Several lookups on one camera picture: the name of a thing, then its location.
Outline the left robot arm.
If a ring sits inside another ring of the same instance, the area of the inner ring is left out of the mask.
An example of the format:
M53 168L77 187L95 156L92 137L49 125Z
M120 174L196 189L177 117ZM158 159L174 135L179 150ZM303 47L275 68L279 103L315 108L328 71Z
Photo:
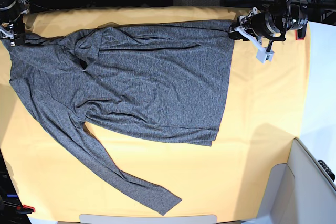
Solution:
M296 39L306 36L308 23L307 0L224 0L230 7L245 7L251 11L240 16L229 28L229 37L233 40L247 41L237 28L257 41L263 38L271 42L286 40L286 33L294 30Z

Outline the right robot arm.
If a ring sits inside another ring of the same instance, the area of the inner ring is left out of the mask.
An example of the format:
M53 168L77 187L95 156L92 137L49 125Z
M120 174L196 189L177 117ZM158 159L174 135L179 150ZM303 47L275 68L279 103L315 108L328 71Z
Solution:
M20 0L1 0L1 39L8 39L12 47L25 42L23 16L28 12Z

